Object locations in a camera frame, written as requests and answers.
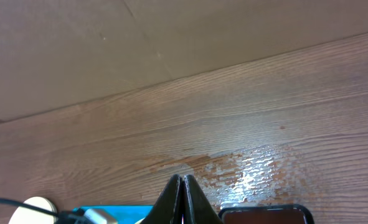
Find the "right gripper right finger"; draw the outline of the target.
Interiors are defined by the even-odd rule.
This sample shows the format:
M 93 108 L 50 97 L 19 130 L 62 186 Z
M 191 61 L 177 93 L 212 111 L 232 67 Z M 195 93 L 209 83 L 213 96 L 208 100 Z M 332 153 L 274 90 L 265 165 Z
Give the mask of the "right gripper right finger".
M 184 178 L 184 223 L 188 224 L 223 224 L 216 214 L 200 185 L 193 175 Z

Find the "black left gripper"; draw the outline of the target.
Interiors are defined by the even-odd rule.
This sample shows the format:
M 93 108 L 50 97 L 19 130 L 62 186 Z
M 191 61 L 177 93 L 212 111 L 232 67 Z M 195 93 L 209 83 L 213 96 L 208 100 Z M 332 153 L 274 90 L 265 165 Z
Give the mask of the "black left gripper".
M 58 214 L 54 224 L 93 224 L 84 214 L 85 211 L 81 208 L 74 211 L 62 211 Z

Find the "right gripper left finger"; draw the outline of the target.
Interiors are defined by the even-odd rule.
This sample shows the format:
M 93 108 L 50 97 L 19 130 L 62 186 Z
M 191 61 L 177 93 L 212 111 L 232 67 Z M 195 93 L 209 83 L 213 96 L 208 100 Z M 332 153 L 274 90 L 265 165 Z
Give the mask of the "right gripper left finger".
M 182 178 L 174 174 L 141 224 L 182 223 Z

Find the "yellow plate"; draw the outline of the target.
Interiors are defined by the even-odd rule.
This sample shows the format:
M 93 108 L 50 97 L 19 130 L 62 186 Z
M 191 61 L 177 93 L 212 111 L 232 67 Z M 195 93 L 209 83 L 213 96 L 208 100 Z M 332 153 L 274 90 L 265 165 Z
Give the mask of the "yellow plate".
M 31 197 L 25 200 L 24 203 L 51 212 L 57 212 L 55 205 L 44 197 Z M 24 207 L 18 207 L 12 214 L 9 224 L 54 224 L 56 221 L 57 218 L 52 215 L 40 213 Z

